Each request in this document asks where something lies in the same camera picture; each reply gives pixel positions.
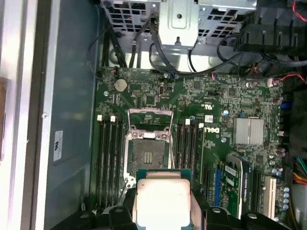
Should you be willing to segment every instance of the white connector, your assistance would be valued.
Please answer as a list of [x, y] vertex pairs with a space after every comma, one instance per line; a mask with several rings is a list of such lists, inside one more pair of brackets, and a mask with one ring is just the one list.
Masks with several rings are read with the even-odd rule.
[[264, 207], [263, 214], [270, 219], [275, 217], [275, 196], [276, 179], [270, 176], [265, 177]]

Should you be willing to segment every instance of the white label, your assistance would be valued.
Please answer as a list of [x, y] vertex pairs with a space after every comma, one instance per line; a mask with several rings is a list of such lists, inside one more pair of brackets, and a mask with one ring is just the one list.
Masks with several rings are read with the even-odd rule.
[[213, 123], [213, 115], [205, 115], [205, 123]]
[[205, 104], [205, 110], [212, 110], [212, 105]]
[[225, 171], [230, 173], [233, 176], [236, 176], [236, 171], [230, 167], [228, 167], [227, 165], [225, 166]]
[[233, 182], [233, 181], [230, 180], [229, 178], [226, 178], [226, 181], [227, 181], [231, 186], [235, 186], [235, 182]]
[[220, 133], [220, 128], [205, 127], [205, 133]]
[[63, 130], [56, 131], [54, 135], [53, 161], [57, 161], [62, 157], [62, 142], [63, 142]]

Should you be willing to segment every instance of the heatsink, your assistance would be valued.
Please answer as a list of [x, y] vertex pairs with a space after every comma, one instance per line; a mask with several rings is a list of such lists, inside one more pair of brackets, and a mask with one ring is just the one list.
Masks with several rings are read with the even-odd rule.
[[264, 120], [255, 118], [234, 119], [234, 144], [262, 145]]

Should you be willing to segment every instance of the sticker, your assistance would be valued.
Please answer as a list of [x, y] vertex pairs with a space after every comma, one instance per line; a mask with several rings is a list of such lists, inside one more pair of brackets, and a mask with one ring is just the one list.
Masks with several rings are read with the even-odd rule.
[[233, 176], [236, 176], [236, 171], [230, 167], [228, 167], [227, 165], [225, 166], [225, 171], [230, 173]]
[[230, 180], [229, 178], [226, 178], [227, 183], [229, 183], [231, 186], [235, 186], [235, 182], [233, 182], [232, 180]]
[[53, 151], [53, 161], [57, 161], [62, 157], [62, 143], [63, 143], [63, 130], [56, 131], [54, 135], [54, 151]]
[[213, 123], [213, 115], [205, 115], [205, 123]]

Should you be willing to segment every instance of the blue connector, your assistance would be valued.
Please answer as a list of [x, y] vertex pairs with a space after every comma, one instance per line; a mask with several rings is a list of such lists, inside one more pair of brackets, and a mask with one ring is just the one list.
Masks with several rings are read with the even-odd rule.
[[220, 185], [221, 185], [221, 169], [216, 169], [215, 175], [215, 194], [214, 194], [214, 206], [220, 205]]

